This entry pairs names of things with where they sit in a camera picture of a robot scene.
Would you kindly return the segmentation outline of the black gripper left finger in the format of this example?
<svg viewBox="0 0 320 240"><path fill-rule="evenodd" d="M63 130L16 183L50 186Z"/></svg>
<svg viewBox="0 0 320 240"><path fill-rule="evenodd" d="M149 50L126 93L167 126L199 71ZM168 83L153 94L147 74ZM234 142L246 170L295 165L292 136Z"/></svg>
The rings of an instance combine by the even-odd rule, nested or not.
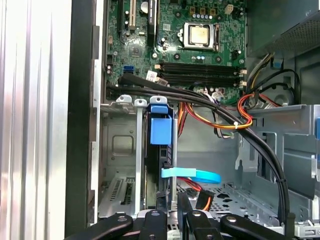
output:
<svg viewBox="0 0 320 240"><path fill-rule="evenodd" d="M117 212L67 240L166 240L168 218L161 210L142 210L136 218Z"/></svg>

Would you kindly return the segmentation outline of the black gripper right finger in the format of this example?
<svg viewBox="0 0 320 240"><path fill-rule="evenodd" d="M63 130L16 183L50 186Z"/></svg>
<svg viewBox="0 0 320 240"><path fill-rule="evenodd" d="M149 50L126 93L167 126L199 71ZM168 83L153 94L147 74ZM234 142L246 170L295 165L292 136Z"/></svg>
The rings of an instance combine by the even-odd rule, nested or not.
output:
<svg viewBox="0 0 320 240"><path fill-rule="evenodd" d="M227 214L220 221L193 209L186 193L177 195L177 219L182 240L288 240L289 238L248 218Z"/></svg>

